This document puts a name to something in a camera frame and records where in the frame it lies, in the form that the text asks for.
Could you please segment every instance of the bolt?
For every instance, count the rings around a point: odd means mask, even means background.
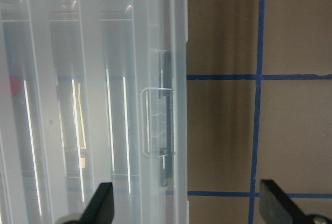
[[[314,224],[327,224],[327,221],[324,218],[322,218],[322,217],[316,216],[313,219],[313,223]]]

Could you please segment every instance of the red object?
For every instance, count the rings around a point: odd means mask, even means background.
[[[13,75],[9,76],[9,79],[10,79],[11,96],[15,97],[21,92],[23,88],[23,82],[21,82]]]

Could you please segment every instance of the metal screw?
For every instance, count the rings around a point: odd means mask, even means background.
[[[322,217],[318,217],[316,216],[314,219],[313,219],[313,223],[314,224],[327,224],[327,221],[322,218]]]

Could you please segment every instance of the blue grid line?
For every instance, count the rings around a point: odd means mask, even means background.
[[[290,198],[302,199],[332,199],[332,194],[314,194],[314,193],[288,193]],[[190,197],[250,197],[250,192],[223,192],[223,191],[188,191]]]
[[[288,74],[260,75],[262,80],[332,80],[330,75]],[[257,75],[187,75],[187,80],[256,80]]]
[[[253,135],[253,152],[252,152],[252,162],[251,162],[251,176],[250,176],[250,198],[249,198],[248,224],[253,224],[254,210],[255,210],[255,188],[256,188],[257,152],[258,152],[258,137],[259,137],[262,64],[263,64],[264,6],[265,6],[265,0],[259,0],[255,116],[254,116],[254,135]]]

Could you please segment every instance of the plastic storage bin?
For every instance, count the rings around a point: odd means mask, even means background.
[[[187,223],[186,0],[0,0],[0,223]]]

